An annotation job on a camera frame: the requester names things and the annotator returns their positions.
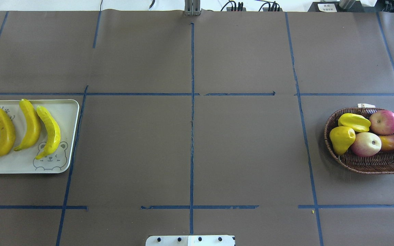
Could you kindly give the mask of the yellow banana curved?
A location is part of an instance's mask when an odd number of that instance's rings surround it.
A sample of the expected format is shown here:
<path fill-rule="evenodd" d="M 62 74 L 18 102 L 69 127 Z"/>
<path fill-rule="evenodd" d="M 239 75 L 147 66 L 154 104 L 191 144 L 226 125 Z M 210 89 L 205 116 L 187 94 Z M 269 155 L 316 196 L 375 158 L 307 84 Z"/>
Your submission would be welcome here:
<path fill-rule="evenodd" d="M 7 155 L 16 140 L 15 126 L 10 116 L 0 108 L 0 157 Z"/>

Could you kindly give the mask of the brown wicker basket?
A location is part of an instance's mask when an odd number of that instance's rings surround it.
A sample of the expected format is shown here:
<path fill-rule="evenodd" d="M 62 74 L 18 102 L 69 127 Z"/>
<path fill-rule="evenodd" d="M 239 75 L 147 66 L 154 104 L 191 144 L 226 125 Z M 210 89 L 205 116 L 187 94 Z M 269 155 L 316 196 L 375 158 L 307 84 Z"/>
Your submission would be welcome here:
<path fill-rule="evenodd" d="M 368 119 L 372 114 L 380 110 L 381 108 L 342 108 L 330 115 L 324 125 L 324 145 L 329 156 L 336 163 L 360 174 L 394 174 L 394 152 L 379 151 L 373 156 L 360 157 L 348 150 L 343 155 L 337 156 L 333 151 L 329 137 L 330 131 L 338 126 L 338 119 L 344 113 L 359 114 Z"/>

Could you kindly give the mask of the black power strip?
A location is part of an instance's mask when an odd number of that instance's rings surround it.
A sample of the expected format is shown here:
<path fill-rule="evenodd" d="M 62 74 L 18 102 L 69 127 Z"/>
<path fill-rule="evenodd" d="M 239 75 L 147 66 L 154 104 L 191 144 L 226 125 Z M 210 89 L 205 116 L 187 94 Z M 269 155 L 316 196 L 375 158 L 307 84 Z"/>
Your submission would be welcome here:
<path fill-rule="evenodd" d="M 258 12 L 282 12 L 280 4 L 276 1 L 258 0 L 262 2 L 262 5 L 258 9 Z M 244 6 L 244 2 L 228 1 L 220 11 L 228 12 L 245 12 L 247 9 Z"/>

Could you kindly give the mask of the cream bear serving tray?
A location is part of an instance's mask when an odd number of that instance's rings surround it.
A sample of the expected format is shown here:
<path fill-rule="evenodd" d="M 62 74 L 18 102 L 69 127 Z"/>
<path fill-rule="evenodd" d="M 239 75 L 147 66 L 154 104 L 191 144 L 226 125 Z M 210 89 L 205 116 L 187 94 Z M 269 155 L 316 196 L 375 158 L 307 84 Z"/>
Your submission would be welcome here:
<path fill-rule="evenodd" d="M 35 157 L 45 147 L 47 131 L 42 131 L 35 146 L 21 151 L 11 150 L 0 157 L 0 174 L 58 174 L 66 171 L 72 164 L 73 147 L 80 106 L 73 99 L 31 100 L 34 107 L 44 106 L 58 123 L 61 130 L 59 148 L 52 156 L 37 160 Z"/>

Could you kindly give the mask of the yellow pear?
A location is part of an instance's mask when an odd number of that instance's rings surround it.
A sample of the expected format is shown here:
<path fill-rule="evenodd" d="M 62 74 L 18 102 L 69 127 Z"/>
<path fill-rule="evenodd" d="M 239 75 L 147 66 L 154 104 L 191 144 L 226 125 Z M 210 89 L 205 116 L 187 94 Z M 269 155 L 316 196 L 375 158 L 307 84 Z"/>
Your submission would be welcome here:
<path fill-rule="evenodd" d="M 351 127 L 338 126 L 330 131 L 329 137 L 333 146 L 333 152 L 340 156 L 355 142 L 356 133 Z"/>

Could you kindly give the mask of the small yellow banana bunch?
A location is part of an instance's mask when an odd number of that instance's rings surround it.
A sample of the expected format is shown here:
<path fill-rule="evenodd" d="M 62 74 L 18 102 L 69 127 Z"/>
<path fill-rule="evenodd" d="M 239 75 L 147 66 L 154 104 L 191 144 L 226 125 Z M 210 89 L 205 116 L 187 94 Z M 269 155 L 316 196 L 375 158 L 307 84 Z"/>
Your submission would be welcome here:
<path fill-rule="evenodd" d="M 369 132 L 371 122 L 360 114 L 345 113 L 338 119 L 338 126 L 347 126 L 355 132 Z"/>

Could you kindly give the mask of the pale green red apple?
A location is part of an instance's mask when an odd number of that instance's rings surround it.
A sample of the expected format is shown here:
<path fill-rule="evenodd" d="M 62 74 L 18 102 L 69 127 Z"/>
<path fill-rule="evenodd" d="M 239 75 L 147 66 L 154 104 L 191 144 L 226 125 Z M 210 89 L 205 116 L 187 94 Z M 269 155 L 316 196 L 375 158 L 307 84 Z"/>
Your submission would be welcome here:
<path fill-rule="evenodd" d="M 382 142 L 378 135 L 370 132 L 362 132 L 355 135 L 355 141 L 350 150 L 359 157 L 369 157 L 377 154 L 382 148 Z"/>

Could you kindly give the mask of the aluminium frame post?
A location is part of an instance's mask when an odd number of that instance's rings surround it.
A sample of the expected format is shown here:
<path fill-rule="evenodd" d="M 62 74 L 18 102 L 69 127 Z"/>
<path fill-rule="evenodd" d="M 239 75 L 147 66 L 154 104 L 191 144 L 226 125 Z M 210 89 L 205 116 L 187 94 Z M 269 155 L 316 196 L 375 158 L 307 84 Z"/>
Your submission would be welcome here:
<path fill-rule="evenodd" d="M 201 14 L 200 0 L 185 0 L 185 16 L 199 16 Z"/>

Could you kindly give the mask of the white pedestal column base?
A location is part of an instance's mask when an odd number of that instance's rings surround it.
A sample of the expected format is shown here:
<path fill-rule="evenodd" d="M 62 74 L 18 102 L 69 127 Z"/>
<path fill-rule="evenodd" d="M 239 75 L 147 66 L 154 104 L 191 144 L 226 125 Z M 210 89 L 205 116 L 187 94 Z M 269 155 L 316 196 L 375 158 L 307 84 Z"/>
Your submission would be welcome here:
<path fill-rule="evenodd" d="M 154 235 L 149 236 L 146 246 L 235 246 L 232 235 Z"/>

